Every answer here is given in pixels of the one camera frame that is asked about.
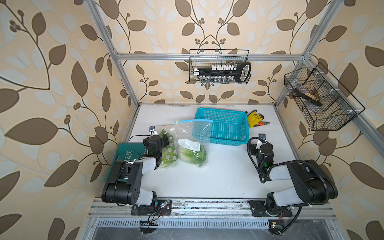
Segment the clear blue-zip zipper bag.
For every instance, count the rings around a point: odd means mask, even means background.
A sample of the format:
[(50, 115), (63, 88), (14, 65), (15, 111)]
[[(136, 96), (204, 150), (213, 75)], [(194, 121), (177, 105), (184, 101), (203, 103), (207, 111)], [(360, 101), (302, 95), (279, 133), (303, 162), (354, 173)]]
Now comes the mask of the clear blue-zip zipper bag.
[(196, 120), (196, 119), (175, 122), (175, 127), (176, 127), (175, 138), (176, 138), (176, 144), (177, 144), (176, 149), (178, 147), (184, 147), (189, 150), (200, 151), (200, 148), (201, 148), (200, 145), (205, 145), (208, 148), (208, 154), (209, 154), (212, 124), (213, 124), (212, 120)]

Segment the small chinese cabbage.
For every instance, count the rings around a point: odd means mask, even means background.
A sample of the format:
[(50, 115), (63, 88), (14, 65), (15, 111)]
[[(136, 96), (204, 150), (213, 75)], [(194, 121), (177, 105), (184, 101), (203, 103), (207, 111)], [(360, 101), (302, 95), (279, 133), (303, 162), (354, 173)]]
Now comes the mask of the small chinese cabbage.
[(205, 145), (200, 145), (200, 151), (193, 151), (184, 147), (178, 147), (177, 151), (181, 161), (195, 166), (202, 167), (207, 160), (208, 148)]

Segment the large chinese cabbage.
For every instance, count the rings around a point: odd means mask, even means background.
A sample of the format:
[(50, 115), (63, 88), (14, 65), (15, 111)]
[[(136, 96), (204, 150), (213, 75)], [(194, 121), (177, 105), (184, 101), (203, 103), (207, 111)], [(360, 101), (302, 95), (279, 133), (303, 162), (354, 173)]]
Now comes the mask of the large chinese cabbage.
[(165, 130), (160, 133), (162, 138), (167, 138), (169, 144), (162, 150), (162, 167), (171, 167), (176, 164), (179, 159), (178, 151), (176, 150), (175, 138)]

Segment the pink dotted zipper bag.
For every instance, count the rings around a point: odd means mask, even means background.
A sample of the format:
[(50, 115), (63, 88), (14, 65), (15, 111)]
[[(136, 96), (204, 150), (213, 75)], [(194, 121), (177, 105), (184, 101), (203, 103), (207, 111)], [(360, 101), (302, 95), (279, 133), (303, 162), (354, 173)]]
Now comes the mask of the pink dotted zipper bag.
[(175, 167), (179, 160), (179, 154), (176, 149), (176, 127), (175, 125), (156, 126), (158, 134), (168, 140), (168, 145), (162, 149), (162, 168)]

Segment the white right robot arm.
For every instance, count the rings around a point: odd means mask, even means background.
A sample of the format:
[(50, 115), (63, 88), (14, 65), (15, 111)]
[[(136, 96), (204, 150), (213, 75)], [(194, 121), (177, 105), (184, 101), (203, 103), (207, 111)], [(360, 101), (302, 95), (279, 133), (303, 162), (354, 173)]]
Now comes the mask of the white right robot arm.
[(262, 184), (290, 180), (285, 190), (267, 194), (265, 200), (249, 201), (254, 217), (291, 217), (291, 207), (324, 205), (338, 196), (337, 187), (314, 160), (290, 160), (274, 163), (273, 145), (259, 137), (247, 143), (247, 154)]

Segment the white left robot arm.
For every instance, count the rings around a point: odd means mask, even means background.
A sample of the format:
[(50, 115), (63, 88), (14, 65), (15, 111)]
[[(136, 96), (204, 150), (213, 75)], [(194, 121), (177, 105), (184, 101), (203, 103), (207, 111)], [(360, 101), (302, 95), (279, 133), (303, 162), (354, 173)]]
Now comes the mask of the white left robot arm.
[(121, 205), (158, 206), (157, 194), (141, 188), (143, 174), (156, 170), (162, 163), (167, 137), (154, 135), (143, 140), (144, 157), (134, 161), (115, 161), (102, 190), (102, 201)]

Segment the teal perforated plastic basket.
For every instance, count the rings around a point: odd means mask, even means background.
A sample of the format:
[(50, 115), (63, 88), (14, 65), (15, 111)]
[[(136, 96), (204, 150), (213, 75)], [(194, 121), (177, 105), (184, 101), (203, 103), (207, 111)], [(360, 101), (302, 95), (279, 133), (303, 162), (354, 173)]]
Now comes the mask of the teal perforated plastic basket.
[(199, 108), (196, 120), (212, 120), (211, 144), (238, 147), (249, 140), (249, 123), (246, 113), (232, 110)]

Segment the yellow black work glove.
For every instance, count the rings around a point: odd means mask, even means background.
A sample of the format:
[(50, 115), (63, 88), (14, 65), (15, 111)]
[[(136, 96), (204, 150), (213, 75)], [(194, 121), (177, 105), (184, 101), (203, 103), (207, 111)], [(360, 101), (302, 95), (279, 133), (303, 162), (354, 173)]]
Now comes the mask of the yellow black work glove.
[(255, 125), (259, 124), (264, 116), (260, 113), (257, 113), (257, 110), (253, 110), (252, 112), (247, 114), (249, 128), (253, 128)]

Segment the black socket wrench set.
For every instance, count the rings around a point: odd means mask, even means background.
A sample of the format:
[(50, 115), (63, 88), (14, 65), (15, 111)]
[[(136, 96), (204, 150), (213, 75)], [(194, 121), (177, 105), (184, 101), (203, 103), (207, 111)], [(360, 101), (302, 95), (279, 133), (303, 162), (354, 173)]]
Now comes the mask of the black socket wrench set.
[(251, 78), (250, 62), (235, 62), (232, 65), (211, 65), (193, 68), (192, 76), (202, 83), (247, 84)]

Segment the dark tool in basket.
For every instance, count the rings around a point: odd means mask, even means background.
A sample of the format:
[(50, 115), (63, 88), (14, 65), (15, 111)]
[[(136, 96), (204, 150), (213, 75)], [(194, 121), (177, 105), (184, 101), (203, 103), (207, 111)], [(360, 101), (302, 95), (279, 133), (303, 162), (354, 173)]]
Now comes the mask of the dark tool in basket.
[(294, 88), (294, 93), (298, 97), (299, 103), (304, 106), (314, 106), (321, 107), (323, 104), (320, 102), (320, 99), (310, 94), (307, 90), (301, 88)]

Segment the orange handled pliers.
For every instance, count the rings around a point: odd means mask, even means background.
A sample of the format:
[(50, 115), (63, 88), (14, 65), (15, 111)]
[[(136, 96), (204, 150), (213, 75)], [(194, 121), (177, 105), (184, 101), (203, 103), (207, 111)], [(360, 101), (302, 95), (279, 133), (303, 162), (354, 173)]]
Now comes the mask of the orange handled pliers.
[(264, 125), (269, 125), (269, 124), (270, 124), (270, 122), (260, 121), (260, 122), (258, 123), (258, 126), (264, 126)]

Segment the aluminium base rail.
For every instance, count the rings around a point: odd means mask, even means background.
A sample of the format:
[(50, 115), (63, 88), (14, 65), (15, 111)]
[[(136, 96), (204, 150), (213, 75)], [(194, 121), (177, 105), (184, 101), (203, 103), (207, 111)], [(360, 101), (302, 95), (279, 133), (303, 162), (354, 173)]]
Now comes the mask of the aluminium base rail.
[(145, 206), (118, 206), (96, 198), (88, 217), (98, 227), (150, 227), (159, 229), (240, 229), (268, 230), (297, 220), (312, 222), (336, 219), (330, 204), (299, 209), (286, 207), (268, 214), (261, 199), (159, 199), (167, 206), (157, 209)]

